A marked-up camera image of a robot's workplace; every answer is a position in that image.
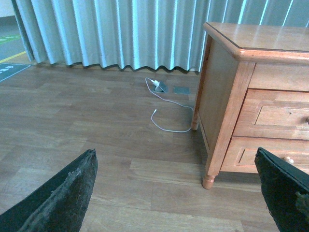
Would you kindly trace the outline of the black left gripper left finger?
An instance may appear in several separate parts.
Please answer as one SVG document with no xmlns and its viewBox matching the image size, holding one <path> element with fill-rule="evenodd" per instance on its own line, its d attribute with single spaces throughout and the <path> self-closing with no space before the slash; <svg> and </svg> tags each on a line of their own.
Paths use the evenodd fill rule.
<svg viewBox="0 0 309 232">
<path fill-rule="evenodd" d="M 87 150 L 29 196 L 0 216 L 2 232 L 78 232 L 98 170 L 95 150 Z"/>
</svg>

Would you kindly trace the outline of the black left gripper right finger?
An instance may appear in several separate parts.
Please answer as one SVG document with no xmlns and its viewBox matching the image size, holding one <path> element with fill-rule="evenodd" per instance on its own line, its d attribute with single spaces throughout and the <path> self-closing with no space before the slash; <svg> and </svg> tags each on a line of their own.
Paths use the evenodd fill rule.
<svg viewBox="0 0 309 232">
<path fill-rule="evenodd" d="M 268 210 L 281 232 L 309 230 L 309 175 L 259 147 L 255 165 Z"/>
</svg>

